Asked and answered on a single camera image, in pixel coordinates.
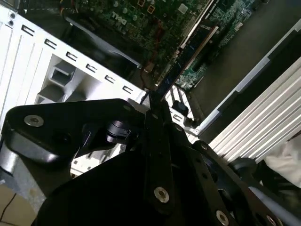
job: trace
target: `rectangular slot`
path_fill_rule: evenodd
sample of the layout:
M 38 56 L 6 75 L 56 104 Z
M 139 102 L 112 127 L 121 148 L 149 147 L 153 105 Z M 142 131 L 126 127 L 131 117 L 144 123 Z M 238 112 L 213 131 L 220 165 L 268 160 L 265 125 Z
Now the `rectangular slot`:
M 49 47 L 55 49 L 55 47 L 57 46 L 54 42 L 50 41 L 49 39 L 45 39 L 44 44 L 48 45 Z
M 30 36 L 33 36 L 34 34 L 34 30 L 30 29 L 29 27 L 26 27 L 25 25 L 22 25 L 21 30 L 29 34 Z
M 109 81 L 110 83 L 114 84 L 115 79 L 113 79 L 112 77 L 106 75 L 105 78 L 107 81 Z
M 90 64 L 87 64 L 87 65 L 86 65 L 86 68 L 89 69 L 90 71 L 94 72 L 94 73 L 95 73 L 96 70 L 97 70 L 95 67 L 91 66 Z
M 143 7 L 145 4 L 145 0 L 138 0 L 138 6 Z
M 69 59 L 71 59 L 73 61 L 76 61 L 76 59 L 77 59 L 77 56 L 75 56 L 74 54 L 72 54 L 70 52 L 66 53 L 66 57 L 68 57 Z
M 181 121 L 181 119 L 182 119 L 182 117 L 180 117 L 180 116 L 177 115 L 177 114 L 175 114 L 175 115 L 173 116 L 173 118 L 174 118 L 175 120 L 177 120 L 177 121 Z
M 148 7 L 148 9 L 147 9 L 147 12 L 148 12 L 149 14 L 153 14 L 154 11 L 155 11 L 155 7 L 152 6 L 152 5 L 150 5 L 150 6 Z
M 124 86 L 123 88 L 122 88 L 125 92 L 127 92 L 127 93 L 129 93 L 129 94 L 132 94 L 132 89 L 130 89 L 129 87 L 127 87 L 127 86 Z

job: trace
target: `cable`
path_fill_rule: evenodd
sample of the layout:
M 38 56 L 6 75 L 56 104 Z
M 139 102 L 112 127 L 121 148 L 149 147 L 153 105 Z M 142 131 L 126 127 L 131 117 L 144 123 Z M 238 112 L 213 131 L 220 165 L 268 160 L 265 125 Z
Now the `cable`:
M 12 201 L 14 200 L 15 196 L 17 195 L 17 193 L 14 194 L 14 196 L 11 198 L 11 200 L 9 201 L 9 203 L 6 205 L 6 207 L 4 207 L 3 209 L 3 212 L 1 214 L 1 217 L 0 217 L 0 222 L 2 222 L 2 219 L 3 219 L 3 216 L 4 216 L 4 213 L 6 211 L 6 209 L 8 208 L 8 206 L 12 203 Z
M 141 81 L 142 81 L 142 84 L 143 84 L 142 89 L 147 88 L 146 85 L 145 85 L 146 83 L 145 83 L 145 81 L 144 81 L 144 79 L 143 79 L 142 73 L 143 73 L 144 69 L 145 69 L 148 65 L 150 65 L 150 63 L 152 63 L 152 62 L 155 60 L 155 58 L 156 58 L 156 56 L 157 56 L 157 53 L 158 53 L 158 47 L 159 47 L 159 43 L 160 43 L 159 37 L 160 37 L 161 32 L 162 32 L 162 25 L 161 25 L 161 21 L 158 20 L 158 31 L 157 31 L 156 44 L 155 44 L 154 51 L 153 51 L 153 53 L 152 53 L 151 59 L 150 59 L 150 60 L 147 62 L 147 64 L 146 64 L 145 66 L 143 66 L 143 67 L 141 68 L 141 70 L 140 70 L 140 78 L 141 78 Z

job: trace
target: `dell logo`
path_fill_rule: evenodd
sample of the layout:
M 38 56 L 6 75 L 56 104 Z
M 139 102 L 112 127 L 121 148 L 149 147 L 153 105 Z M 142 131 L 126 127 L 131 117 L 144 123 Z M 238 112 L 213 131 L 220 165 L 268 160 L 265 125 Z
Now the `dell logo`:
M 119 16 L 117 13 L 113 12 L 112 15 L 113 18 L 115 18 L 115 20 L 118 20 L 119 22 L 121 22 L 123 25 L 127 24 L 127 20 L 123 19 L 121 16 Z

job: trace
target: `metal frame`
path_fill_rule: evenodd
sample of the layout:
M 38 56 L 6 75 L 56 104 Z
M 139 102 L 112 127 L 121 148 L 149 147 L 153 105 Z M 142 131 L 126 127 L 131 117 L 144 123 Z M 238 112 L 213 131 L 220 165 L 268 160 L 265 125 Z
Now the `metal frame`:
M 301 58 L 244 110 L 210 146 L 226 160 L 260 162 L 301 130 Z
M 0 128 L 8 110 L 19 105 L 35 104 L 37 94 L 45 86 L 45 79 L 51 73 L 57 61 L 54 56 L 79 68 L 100 81 L 103 93 L 100 99 L 122 98 L 140 102 L 145 91 L 106 69 L 89 57 L 44 31 L 2 5 L 0 5 Z M 113 90 L 114 96 L 108 95 Z M 184 117 L 170 106 L 175 123 L 184 127 Z M 112 156 L 119 153 L 120 146 L 114 149 Z M 75 159 L 73 173 L 80 175 L 93 168 L 99 159 Z

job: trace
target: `white metal panel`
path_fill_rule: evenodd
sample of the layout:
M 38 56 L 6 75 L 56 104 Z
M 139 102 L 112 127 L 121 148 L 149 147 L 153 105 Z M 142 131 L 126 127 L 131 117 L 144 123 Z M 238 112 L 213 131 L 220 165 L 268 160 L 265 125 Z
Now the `white metal panel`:
M 29 92 L 26 97 L 26 105 L 33 105 L 37 98 L 37 94 L 41 91 L 45 75 L 48 70 L 48 65 L 50 64 L 51 56 L 51 52 L 49 52 L 47 49 L 42 50 L 31 86 L 29 88 Z
M 7 98 L 8 86 L 10 83 L 11 75 L 15 66 L 16 54 L 19 49 L 19 44 L 21 37 L 14 35 L 15 31 L 12 32 L 10 44 L 8 48 L 7 58 L 5 59 L 5 65 L 3 67 L 1 82 L 0 82 L 0 108 L 1 116 L 3 112 L 3 106 L 5 103 L 5 99 Z
M 210 146 L 228 161 L 262 160 L 301 130 L 301 58 L 287 69 Z
M 42 57 L 41 53 L 42 53 L 42 47 L 34 44 L 32 49 L 32 54 L 28 63 L 28 67 L 25 73 L 25 77 L 22 83 L 22 87 L 20 90 L 20 94 L 17 100 L 17 104 L 16 104 L 17 106 L 26 104 L 28 93 L 32 85 L 33 77 L 36 73 L 38 63 L 40 62 L 40 58 Z
M 13 107 L 17 105 L 20 90 L 25 78 L 29 59 L 32 54 L 33 42 L 27 37 L 21 37 L 20 45 L 16 53 L 15 67 L 13 67 L 8 90 L 6 94 L 5 104 L 1 113 L 0 127 L 4 122 L 4 116 Z

